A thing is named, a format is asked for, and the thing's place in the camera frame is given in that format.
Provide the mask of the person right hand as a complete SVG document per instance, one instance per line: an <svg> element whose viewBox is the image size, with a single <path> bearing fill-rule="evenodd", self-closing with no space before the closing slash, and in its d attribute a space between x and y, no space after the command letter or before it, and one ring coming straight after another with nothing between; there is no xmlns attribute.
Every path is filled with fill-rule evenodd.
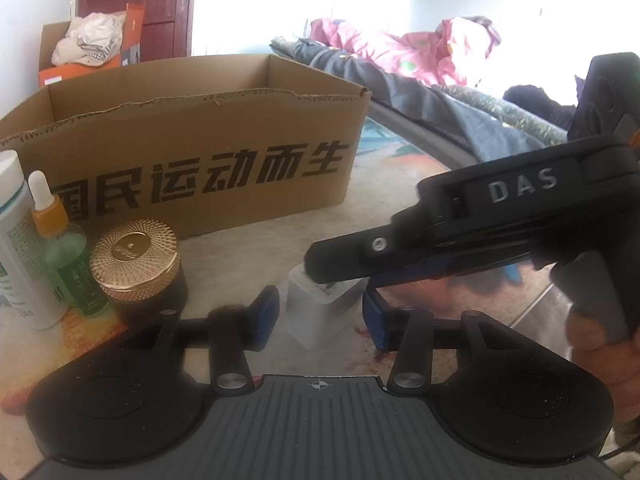
<svg viewBox="0 0 640 480"><path fill-rule="evenodd" d="M607 344L603 326L570 309L566 320L570 359L603 382L614 401L615 421L639 417L639 332L620 344Z"/></svg>

